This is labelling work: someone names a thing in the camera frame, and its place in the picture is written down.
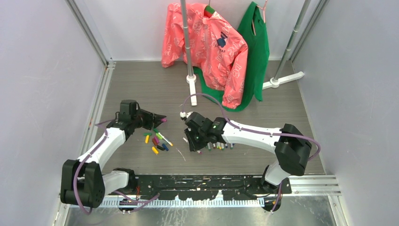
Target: white wall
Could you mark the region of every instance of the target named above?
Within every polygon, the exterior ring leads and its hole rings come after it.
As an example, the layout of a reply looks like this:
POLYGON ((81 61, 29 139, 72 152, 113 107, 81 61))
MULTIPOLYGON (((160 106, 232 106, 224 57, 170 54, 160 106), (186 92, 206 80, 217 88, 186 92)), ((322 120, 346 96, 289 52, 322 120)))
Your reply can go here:
MULTIPOLYGON (((92 29, 98 29, 113 60, 160 60, 167 6, 178 0, 76 0, 88 8, 92 29)), ((208 0, 187 0, 187 3, 208 0)), ((263 0, 256 0, 260 6, 263 0)), ((269 0, 266 22, 270 60, 281 59, 304 0, 269 0)), ((312 0, 303 27, 319 0, 312 0)), ((251 0, 212 0, 211 6, 237 28, 251 0)))
POLYGON ((354 226, 398 225, 399 1, 329 1, 296 71, 354 226))
POLYGON ((0 1, 2 226, 54 220, 104 66, 64 0, 0 1))

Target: gray concrete floor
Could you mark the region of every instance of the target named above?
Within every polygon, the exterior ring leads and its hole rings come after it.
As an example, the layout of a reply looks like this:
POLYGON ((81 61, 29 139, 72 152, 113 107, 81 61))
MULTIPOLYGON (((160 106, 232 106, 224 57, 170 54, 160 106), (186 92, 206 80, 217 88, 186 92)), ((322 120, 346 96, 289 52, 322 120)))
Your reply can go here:
MULTIPOLYGON (((274 75, 278 63, 269 62, 265 81, 274 75)), ((283 76, 292 73, 292 65, 288 62, 283 76)), ((275 155, 268 151, 239 144, 233 150, 209 152, 203 149, 203 154, 190 152, 182 139, 185 125, 179 116, 181 104, 189 95, 186 75, 187 66, 183 62, 176 62, 170 68, 162 68, 160 62, 116 63, 101 121, 115 117, 121 100, 137 100, 142 109, 167 116, 168 122, 160 125, 159 130, 174 146, 168 152, 160 151, 155 155, 151 150, 152 142, 144 142, 143 133, 147 131, 137 129, 110 158, 103 173, 120 167, 133 169, 137 174, 262 174, 265 167, 276 160, 275 155)), ((199 81, 196 88, 201 91, 199 81)), ((234 121, 260 127, 293 124, 304 135, 312 137, 297 82, 286 83, 278 89, 266 89, 263 99, 263 102, 258 102, 253 98, 244 111, 227 115, 234 121)), ((197 111, 211 120, 222 116, 219 107, 204 97, 198 97, 198 106, 187 104, 185 111, 197 111)), ((101 134, 102 131, 98 130, 97 138, 101 134)), ((324 174, 319 157, 308 163, 306 173, 324 174)))

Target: green garment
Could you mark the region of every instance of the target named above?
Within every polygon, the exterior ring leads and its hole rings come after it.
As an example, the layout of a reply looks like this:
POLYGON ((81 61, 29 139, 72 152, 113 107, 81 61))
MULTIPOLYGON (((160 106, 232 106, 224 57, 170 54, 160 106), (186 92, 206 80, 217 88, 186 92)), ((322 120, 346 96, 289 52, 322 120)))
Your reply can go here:
MULTIPOLYGON (((263 100, 262 87, 267 63, 269 62, 269 42, 266 24, 263 22, 259 8, 256 6, 255 2, 249 5, 237 29, 248 45, 247 72, 241 104, 236 109, 225 107, 229 112, 244 110, 251 102, 253 95, 259 101, 263 100), (253 33, 252 21, 254 21, 256 35, 253 33)), ((213 96, 221 103, 224 91, 209 88, 205 83, 201 69, 194 67, 194 73, 198 75, 201 81, 202 92, 213 96)))

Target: pink jacket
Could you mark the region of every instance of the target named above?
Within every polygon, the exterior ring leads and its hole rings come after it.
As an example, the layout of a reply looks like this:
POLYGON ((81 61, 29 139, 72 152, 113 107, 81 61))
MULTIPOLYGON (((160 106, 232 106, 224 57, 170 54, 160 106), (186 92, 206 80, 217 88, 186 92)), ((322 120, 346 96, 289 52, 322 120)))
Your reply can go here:
MULTIPOLYGON (((205 83, 224 90, 222 104, 236 108, 241 104, 247 69, 248 46, 242 36, 217 12, 204 16, 205 4, 187 4, 192 65, 203 71, 205 83)), ((187 62, 180 4, 168 6, 162 66, 169 67, 181 53, 187 62)))

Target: jacket sleeve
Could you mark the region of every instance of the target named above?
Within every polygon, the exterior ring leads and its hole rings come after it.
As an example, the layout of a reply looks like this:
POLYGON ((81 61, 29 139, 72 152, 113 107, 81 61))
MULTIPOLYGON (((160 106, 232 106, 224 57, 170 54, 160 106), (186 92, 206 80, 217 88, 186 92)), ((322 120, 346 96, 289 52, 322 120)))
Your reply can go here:
POLYGON ((168 6, 165 33, 162 45, 162 66, 172 66, 182 54, 184 46, 183 18, 180 4, 172 3, 168 6))
POLYGON ((247 56, 248 46, 245 43, 239 48, 238 54, 234 58, 231 72, 228 75, 222 100, 223 106, 235 109, 241 104, 242 94, 244 92, 245 73, 247 71, 247 56))

